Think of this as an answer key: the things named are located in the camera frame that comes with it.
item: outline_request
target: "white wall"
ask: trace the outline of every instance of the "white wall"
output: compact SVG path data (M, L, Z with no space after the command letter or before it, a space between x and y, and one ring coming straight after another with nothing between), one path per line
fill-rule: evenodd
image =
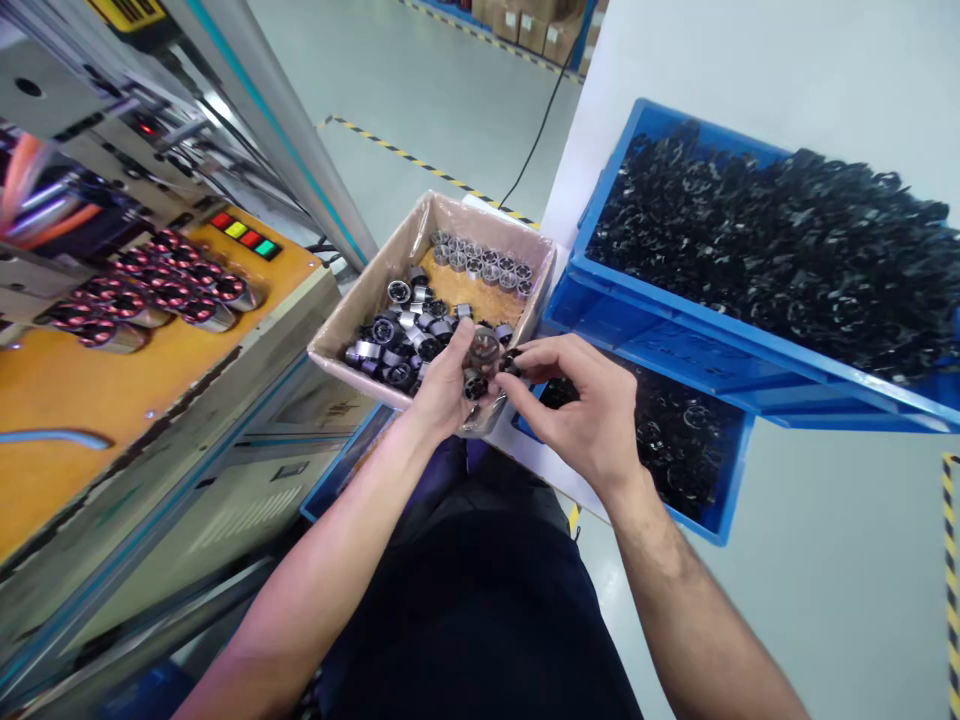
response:
M612 0L543 229L576 221L647 97L795 150L896 171L960 208L960 3Z

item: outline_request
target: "floor marking tape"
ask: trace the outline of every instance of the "floor marking tape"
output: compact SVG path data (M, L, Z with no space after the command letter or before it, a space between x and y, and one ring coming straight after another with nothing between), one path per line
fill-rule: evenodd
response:
M957 543L953 527L953 473L952 465L960 466L960 457L943 454L943 544L947 580L947 653L950 658L950 718L960 720L960 645L957 620Z
M516 211L514 211L514 210L511 210L510 208L508 208L508 207L506 207L506 206L504 206L504 207L499 207L499 204L497 203L497 201L494 200L494 199L493 199L492 197L490 197L489 195L484 195L484 194L483 194L482 192L480 192L479 190L474 190L472 187L470 187L469 185L467 185L465 182L461 182L460 180L457 180L457 179L454 178L453 176L447 175L447 173L443 172L443 170L438 170L437 168L433 167L433 165L430 165L430 164L428 164L428 163L425 163L423 160L418 160L417 158L415 158L415 157L414 157L413 155L411 155L410 153L408 153L408 152L406 152L406 151L401 150L400 148L398 148L396 145L391 145L391 144L388 143L386 140L381 140L380 138L378 138L378 137L377 137L376 135L374 135L373 133L367 132L367 131L364 130L363 128L355 125L354 123L350 122L349 120L344 120L342 117L339 117L338 115L328 115L326 118L323 119L322 122L317 123L317 129L320 130L320 129L322 129L322 128L325 128L325 127L326 127L327 125L329 125L330 122L332 122L332 121L333 121L333 122L338 122L338 123L340 123L341 125L343 125L345 128L347 128L347 129L349 129L349 130L353 130L353 132L355 132L355 133L356 133L357 135L359 135L360 137L366 138L367 140L370 140L371 142L375 142L375 143L376 143L377 145L379 145L380 147L389 150L389 151L392 152L394 155L398 155L399 157L402 157L402 158L403 158L404 160L406 160L407 162L411 162L411 163L413 163L414 165L416 165L416 166L419 167L419 168L423 168L424 170L426 170L426 171L429 172L430 174L436 175L438 178L441 178L442 180L446 180L448 183L450 183L451 185L457 186L458 188L460 188L460 189L463 190L464 192L470 193L470 194L473 195L474 197L480 198L481 200L483 200L483 201L484 201L487 205L489 205L490 207L495 208L495 209L497 209L497 210L500 210L501 212L506 213L506 214L509 215L510 217L515 218L515 219L519 220L520 222L522 222L522 223L524 223L524 224L526 224L526 225L529 225L529 226L532 227L534 230L539 230L539 229L540 229L540 223L536 222L535 220L531 220L531 219L528 218L527 216L525 216L525 215L523 215L523 214L521 214L521 213L518 213L518 212L516 212Z
M477 38L477 40L483 40L485 43L488 43L489 45L493 45L494 47L500 48L501 50L508 52L511 55L516 55L518 58L528 60L532 62L534 65L542 67L545 70L549 70L554 75L559 75L561 72L559 65L554 65L549 60L544 60L539 55L534 55L533 53L527 50L522 50L521 48L518 48L515 45L510 45L509 43L505 43L502 40L500 40L500 38L494 35L490 35L489 33L486 33L483 30L478 30L477 28L471 27L469 25L463 25L457 22L456 20L454 20L453 18L448 17L443 12L437 12L436 10L431 10L428 7L425 7L419 3L411 2L410 0L397 0L397 2L400 3L401 5L406 5L408 8L412 10L422 12L424 15L432 17L434 20L442 22L444 25L449 25L450 27L454 27L457 30L460 30L461 32L465 32L468 35L472 35L473 37ZM583 85L582 75L579 75L570 70L564 70L563 76L568 80L577 83L578 85Z

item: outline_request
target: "forearm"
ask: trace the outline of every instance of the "forearm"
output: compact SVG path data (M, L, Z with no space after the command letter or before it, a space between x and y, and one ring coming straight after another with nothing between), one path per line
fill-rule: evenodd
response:
M793 688L677 528L649 476L629 488L605 507L677 718L806 718Z
M257 595L178 718L281 717L363 597L437 446L402 415Z

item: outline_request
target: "blue plastic bin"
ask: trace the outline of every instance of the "blue plastic bin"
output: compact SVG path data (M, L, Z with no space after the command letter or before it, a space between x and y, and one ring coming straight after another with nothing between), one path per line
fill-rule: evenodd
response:
M944 373L903 388L584 256L631 140L641 133L665 137L690 119L648 100L634 104L584 213L544 314L545 327L576 332L783 427L960 432L960 374ZM789 154L699 122L703 145L749 152L763 165Z
M546 386L546 383L542 383L535 386L531 392L539 398ZM725 547L730 539L730 529L737 509L737 497L740 494L740 481L743 479L743 471L746 467L747 448L750 445L753 423L754 416L745 412L741 414L735 427L727 429L731 437L736 437L736 450L727 453L724 458L717 479L714 503L704 511L699 522L674 510L669 504L666 506L670 515L680 525L718 547ZM517 413L514 418L513 425L537 442L543 442L520 413Z

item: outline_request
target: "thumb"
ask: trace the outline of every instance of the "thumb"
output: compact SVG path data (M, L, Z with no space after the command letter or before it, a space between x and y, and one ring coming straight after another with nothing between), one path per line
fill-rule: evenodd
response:
M507 393L517 411L530 423L537 436L546 442L554 411L537 400L520 378L510 373L497 373L496 382Z

